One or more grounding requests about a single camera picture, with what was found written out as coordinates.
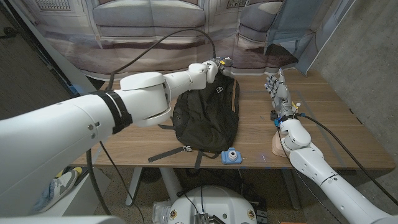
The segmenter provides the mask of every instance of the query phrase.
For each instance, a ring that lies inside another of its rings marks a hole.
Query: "backpack strap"
[[[166,130],[174,130],[174,126],[172,125],[163,125],[163,124],[158,124],[158,126],[162,129],[166,129]]]
[[[220,153],[217,152],[216,154],[214,154],[214,156],[209,156],[208,154],[205,154],[202,149],[200,149],[198,151],[197,161],[195,162],[195,169],[199,169],[200,168],[201,158],[203,156],[206,156],[207,158],[210,158],[210,159],[216,159],[219,156],[219,154]]]
[[[152,156],[151,158],[148,158],[148,162],[154,162],[158,159],[165,158],[167,156],[171,156],[171,155],[174,155],[174,154],[182,152],[182,151],[184,151],[184,147],[178,147],[176,149],[172,149],[170,151],[160,153],[159,155]]]

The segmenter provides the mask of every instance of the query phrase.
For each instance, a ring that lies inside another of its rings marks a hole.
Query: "table leg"
[[[173,168],[159,168],[162,173],[164,185],[166,185],[167,193],[169,193],[169,197],[172,203],[174,203],[178,197],[177,193],[182,191],[182,187],[180,185],[180,181],[178,181],[177,175]]]
[[[292,207],[294,210],[300,210],[300,200],[297,194],[296,184],[293,179],[292,171],[287,169],[281,171],[282,176],[284,177],[287,192],[289,193],[290,202],[292,202]]]
[[[141,171],[142,171],[142,167],[135,167],[132,172],[132,177],[131,177],[131,182],[130,182],[130,187],[129,187],[129,192],[132,196],[132,199],[135,199],[135,197],[136,197],[139,179],[141,177]],[[133,205],[133,203],[134,203],[134,201],[132,201],[130,196],[127,195],[126,205],[130,207]]]

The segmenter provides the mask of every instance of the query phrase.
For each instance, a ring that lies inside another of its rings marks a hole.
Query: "black cable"
[[[203,214],[204,214],[205,209],[203,208],[203,194],[201,192],[201,186],[200,186],[200,198],[201,198],[201,212],[203,212]]]
[[[321,124],[319,121],[309,117],[309,116],[302,116],[300,114],[301,117],[307,118],[311,121],[313,121],[315,124],[321,126],[325,131],[329,132],[329,134],[331,134],[333,136],[334,139],[336,139],[336,141],[338,142],[338,144],[344,149],[344,151],[347,152],[347,154],[350,156],[350,158],[352,158],[354,160],[354,162],[356,163],[356,165],[359,166],[359,168],[361,168],[361,170],[367,175],[367,177],[369,177],[374,184],[376,184],[377,187],[379,187],[379,189],[385,194],[387,195],[387,197],[389,197],[396,205],[398,205],[398,201],[386,190],[384,189],[384,187],[379,184],[379,182],[373,178],[372,176],[370,176],[370,174],[368,173],[368,171],[361,165],[361,163],[359,163],[359,161],[354,157],[354,155],[352,155],[352,153],[346,148],[346,146],[338,139],[338,137],[332,132],[330,131],[327,127],[325,127],[323,124]]]
[[[207,37],[207,39],[210,41],[211,46],[213,47],[213,58],[216,58],[216,47],[214,46],[213,40],[210,38],[210,36],[209,36],[207,33],[205,33],[204,31],[202,31],[202,30],[200,30],[200,29],[195,29],[195,28],[188,28],[188,29],[178,30],[178,31],[175,31],[175,32],[173,32],[173,33],[171,33],[171,34],[169,34],[169,35],[166,35],[165,37],[163,37],[163,38],[161,38],[160,40],[158,40],[154,45],[150,46],[147,50],[145,50],[143,53],[141,53],[138,57],[136,57],[136,58],[135,58],[134,60],[132,60],[131,62],[125,64],[124,66],[122,66],[122,67],[120,67],[120,68],[118,68],[118,69],[116,69],[115,71],[112,71],[112,72],[111,72],[111,77],[109,78],[109,84],[108,84],[108,86],[106,87],[105,90],[111,90],[111,89],[112,89],[113,81],[114,81],[114,74],[115,74],[116,72],[120,72],[121,70],[123,70],[123,69],[127,68],[128,66],[132,65],[134,62],[136,62],[138,59],[140,59],[142,56],[144,56],[146,53],[148,53],[148,51],[149,51],[150,49],[153,49],[153,48],[156,47],[158,44],[160,44],[164,39],[166,39],[166,38],[168,38],[168,37],[170,37],[171,35],[174,35],[174,34],[176,34],[176,33],[183,32],[183,31],[188,31],[188,30],[198,31],[198,32],[202,33],[203,35],[205,35],[205,36]]]
[[[188,196],[184,193],[185,197],[192,203],[192,205],[195,207],[195,210],[197,211],[197,214],[199,214],[197,207],[195,204],[188,198]]]
[[[279,128],[276,127],[276,130],[278,130],[278,135],[279,135],[279,140],[280,140],[280,145],[282,145],[282,138],[280,137],[280,132],[279,132]],[[296,174],[298,175],[298,177],[300,178],[300,180],[303,182],[303,184],[307,187],[307,189],[311,192],[311,194],[316,198],[316,200],[322,205],[322,207],[340,224],[342,224],[340,222],[340,220],[334,215],[332,214],[332,212],[326,208],[326,206],[321,202],[321,200],[319,200],[319,198],[312,192],[312,190],[310,189],[310,187],[304,182],[304,180],[301,178],[301,175],[299,174],[299,172],[297,172],[297,169],[293,166],[292,162],[290,161],[289,157],[286,154],[286,151],[284,150],[285,156],[287,158],[287,160],[289,161],[290,165],[293,167],[294,171],[296,171]]]
[[[106,156],[108,157],[108,159],[111,161],[113,167],[116,169],[116,172],[119,174],[119,177],[120,177],[120,179],[122,180],[123,186],[124,186],[124,188],[126,189],[127,194],[130,196],[130,198],[131,198],[131,203],[132,203],[134,200],[132,199],[132,196],[131,196],[131,194],[130,194],[130,191],[129,191],[129,189],[127,188],[127,185],[126,185],[126,183],[125,183],[125,181],[124,181],[124,179],[123,179],[123,177],[122,177],[122,175],[121,175],[121,173],[120,173],[118,167],[116,167],[116,164],[113,162],[111,156],[109,155],[109,153],[108,153],[108,151],[106,150],[106,148],[105,148],[104,144],[102,143],[102,141],[100,141],[99,144],[101,145],[101,147],[102,147],[102,149],[104,150],[104,152],[105,152]],[[133,206],[135,206],[135,207],[138,209],[139,213],[141,214],[142,222],[143,222],[143,224],[145,224],[144,216],[143,216],[143,214],[142,214],[142,212],[141,212],[141,209],[140,209],[137,205],[135,205],[135,204],[133,204]]]
[[[98,187],[97,180],[95,179],[95,176],[94,176],[93,161],[91,160],[91,149],[89,149],[86,152],[86,160],[87,160],[88,172],[90,173],[89,176],[91,179],[91,183],[93,184],[95,194],[97,195],[98,200],[99,200],[102,208],[104,209],[105,213],[107,215],[112,215],[111,212],[109,211],[108,207],[105,204],[104,198],[102,197],[102,194],[100,192],[100,188]]]

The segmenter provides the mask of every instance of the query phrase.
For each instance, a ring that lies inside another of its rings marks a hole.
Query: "black band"
[[[99,97],[101,97],[101,99],[104,100],[106,106],[108,106],[109,110],[111,111],[115,125],[115,127],[113,127],[112,134],[116,134],[121,130],[123,130],[125,127],[132,124],[131,114],[127,112],[126,105],[124,105],[123,100],[120,98],[120,96],[117,93],[115,93],[114,91],[107,91],[105,93],[104,91],[100,90],[92,92],[91,94],[98,95]]]
[[[170,151],[160,153],[159,155],[152,156],[151,158],[148,158],[148,162],[154,162],[154,161],[156,161],[158,159],[165,158],[167,156],[171,156],[171,155],[174,155],[174,154],[182,152],[182,151],[184,151],[184,148],[183,147],[178,147],[176,149],[172,149]]]
[[[116,134],[123,130],[125,127],[128,127],[130,124],[132,124],[132,117],[131,114],[129,114],[129,112],[127,111],[126,105],[123,103],[123,100],[122,98],[120,98],[119,94],[115,93],[114,91],[107,91],[106,93],[113,98],[120,110],[120,113],[122,114],[122,116],[120,117],[120,123],[116,124],[113,128],[112,134]]]

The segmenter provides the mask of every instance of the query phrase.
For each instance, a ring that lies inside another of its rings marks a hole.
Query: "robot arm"
[[[282,138],[282,147],[292,165],[313,180],[350,223],[396,222],[396,219],[391,221],[391,215],[374,206],[324,160],[321,150],[311,142],[311,135],[294,117],[296,107],[291,102],[284,79],[283,71],[279,69],[279,78],[268,78],[265,87],[276,110],[275,125],[286,134]]]
[[[130,125],[170,118],[170,101],[212,83],[219,60],[184,72],[131,75],[121,89],[85,95],[0,121],[0,217],[28,215],[58,171],[100,140]]]

